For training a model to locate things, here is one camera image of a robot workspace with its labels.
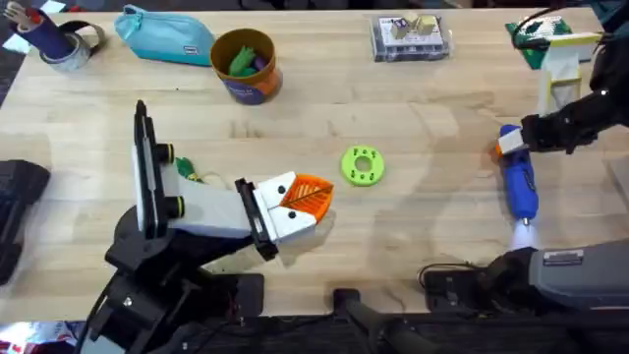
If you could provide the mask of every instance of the wooden table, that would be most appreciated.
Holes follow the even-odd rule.
[[[513,226],[499,170],[487,153],[503,123],[534,112],[538,75],[510,47],[504,23],[531,10],[461,10],[452,58],[374,63],[369,12],[193,13],[213,32],[250,26],[276,43],[281,92],[261,106],[236,103],[207,68],[137,58],[113,29],[117,14],[61,15],[102,25],[107,47],[63,75],[32,51],[0,110],[0,159],[25,158],[52,178],[26,227],[2,322],[82,319],[112,274],[103,255],[133,204],[130,145],[136,100],[157,137],[189,157],[209,183],[232,188],[295,170],[335,184],[327,218],[311,239],[264,264],[254,249],[217,271],[266,276],[267,315],[329,311],[336,287],[356,287],[386,312],[422,312],[420,267],[486,263],[508,248]],[[599,30],[590,10],[561,13],[575,31]],[[591,64],[583,66],[584,91]],[[624,238],[627,207],[605,162],[623,156],[622,129],[574,156],[535,154],[541,247]],[[355,188],[339,173],[345,149],[372,145],[386,175]]]

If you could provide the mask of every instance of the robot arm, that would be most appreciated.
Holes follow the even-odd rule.
[[[570,154],[576,147],[595,141],[605,129],[629,127],[626,63],[629,38],[607,43],[595,63],[590,81],[593,92],[554,113],[526,116],[521,130],[499,138],[501,152],[527,148],[537,152],[565,150]],[[563,250],[519,249],[498,257],[485,268],[427,272],[427,301],[445,304],[441,307],[445,311],[455,307],[540,314],[626,308],[629,280],[618,269],[628,266],[629,240]]]
[[[141,101],[134,132],[136,205],[116,225],[105,255],[116,272],[94,304],[78,351],[100,338],[143,354],[183,340],[173,333],[207,318],[258,316],[262,275],[213,274],[201,266],[250,245],[272,260],[277,244],[312,230],[330,206],[330,183],[294,172],[257,188],[240,179],[235,191],[179,176],[173,146],[155,141]]]
[[[500,138],[502,153],[528,148],[546,152],[588,145],[599,132],[615,125],[629,127],[629,37],[606,44],[599,52],[590,88],[592,93],[540,117],[522,119],[522,130]]]

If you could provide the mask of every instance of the floor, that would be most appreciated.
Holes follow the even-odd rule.
[[[7,0],[0,0],[5,7]],[[135,0],[133,3],[147,10],[239,10],[239,0]],[[260,0],[241,0],[251,9],[272,9]],[[364,6],[357,0],[311,0],[310,7],[338,9]],[[402,0],[374,0],[377,7],[401,7]],[[40,5],[43,0],[28,0]],[[127,3],[123,0],[68,0],[90,11],[120,11]],[[306,9],[309,0],[286,1],[289,9]],[[0,40],[8,38],[4,18],[0,19]],[[15,78],[23,55],[2,51],[0,55],[0,102]],[[429,315],[414,316],[408,325],[425,338],[436,343],[447,343],[465,349],[465,353],[627,353],[629,330],[592,331],[587,333],[587,345],[579,347],[570,333],[557,327],[478,327],[473,325],[425,324]],[[344,321],[327,320],[316,324],[300,325],[312,318],[282,318],[254,320],[244,328],[230,328],[216,332],[218,324],[209,324],[208,330],[193,338],[182,353],[363,353],[361,343],[352,328]]]

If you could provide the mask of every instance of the black cable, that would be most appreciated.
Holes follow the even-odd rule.
[[[516,49],[532,49],[530,46],[524,46],[522,45],[523,43],[516,43],[516,37],[518,35],[518,33],[520,32],[520,30],[524,27],[525,24],[529,23],[530,21],[541,17],[545,14],[551,13],[553,11],[557,11],[560,9],[563,9],[565,6],[555,6],[555,7],[550,7],[547,9],[543,9],[540,11],[537,11],[536,13],[534,13],[533,15],[529,16],[528,18],[522,20],[522,22],[520,24],[518,24],[518,26],[515,27],[515,29],[513,30],[513,32],[511,33],[511,44],[513,45],[514,48]]]
[[[193,352],[193,354],[197,354],[199,353],[204,347],[205,345],[207,345],[207,343],[209,343],[209,340],[216,334],[218,334],[221,329],[223,329],[224,327],[226,327],[228,325],[228,323],[223,323],[223,324],[219,324],[210,334],[207,335],[207,337],[205,338],[205,340],[203,341],[203,343],[199,346],[199,348],[197,348],[197,350],[195,350]]]
[[[481,269],[480,266],[477,265],[473,265],[469,262],[465,262],[465,263],[459,263],[459,264],[455,264],[455,263],[440,263],[440,264],[430,264],[430,265],[426,265],[424,266],[420,272],[417,275],[417,279],[420,282],[420,285],[422,286],[422,289],[426,290],[426,285],[424,284],[424,273],[426,272],[426,270],[433,268],[433,267],[438,267],[438,266],[455,266],[455,267],[465,267],[467,269],[474,269],[474,270],[478,270]]]
[[[543,38],[536,38],[536,39],[529,39],[529,40],[525,40],[522,43],[518,43],[516,40],[516,37],[518,35],[518,33],[520,32],[520,30],[524,27],[525,24],[529,23],[530,21],[541,17],[543,15],[549,14],[551,12],[557,11],[557,10],[561,10],[561,9],[565,9],[566,7],[568,7],[568,5],[573,6],[573,5],[582,5],[582,4],[591,4],[591,3],[597,3],[599,5],[602,5],[602,0],[588,0],[588,1],[583,1],[583,2],[578,2],[576,4],[563,4],[563,5],[558,5],[558,6],[553,6],[553,7],[549,7],[547,9],[543,9],[540,11],[537,11],[536,13],[534,13],[533,15],[527,17],[525,20],[523,20],[520,24],[518,24],[518,26],[516,26],[516,28],[513,30],[513,32],[511,33],[511,44],[513,45],[514,48],[516,49],[534,49],[534,50],[546,50],[548,49],[549,46],[549,42]],[[614,40],[614,35],[612,33],[603,33],[602,34],[602,38],[601,38],[601,42],[603,44],[610,42],[612,40]]]
[[[306,326],[306,325],[315,325],[315,324],[318,324],[318,323],[330,320],[333,317],[334,317],[333,315],[326,315],[326,316],[317,317],[316,319],[312,319],[312,320],[300,321],[298,323],[295,323],[293,325],[289,325],[289,326],[287,326],[285,328],[282,328],[281,330],[277,330],[277,331],[260,330],[260,331],[252,331],[252,332],[249,332],[249,333],[238,333],[238,332],[232,332],[232,331],[223,330],[221,333],[225,334],[225,335],[237,337],[237,338],[253,338],[253,337],[256,337],[256,336],[275,336],[275,335],[286,334],[288,332],[291,332],[291,331],[293,331],[295,329],[301,328],[301,327]]]
[[[98,298],[96,298],[94,305],[91,307],[91,310],[89,311],[89,315],[87,315],[86,323],[83,325],[83,328],[81,328],[81,333],[79,334],[79,339],[77,339],[77,345],[75,345],[75,350],[73,351],[73,354],[81,354],[81,350],[83,349],[83,344],[86,341],[87,331],[89,330],[89,323],[91,322],[93,317],[96,315],[96,312],[98,311],[98,309],[100,309],[100,306],[102,305],[102,303],[105,301],[105,297],[107,296],[107,291],[109,290],[109,287],[113,283],[114,278],[116,277],[117,274],[118,272],[116,272],[114,275],[111,276],[111,279],[109,279],[109,281],[107,282],[107,285],[105,285],[105,288],[102,289],[102,291],[100,292],[100,295],[98,295]]]

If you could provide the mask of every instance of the green clip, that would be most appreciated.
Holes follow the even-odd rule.
[[[229,75],[242,76],[241,73],[243,70],[250,66],[255,58],[256,53],[254,50],[250,47],[243,46],[229,65]]]

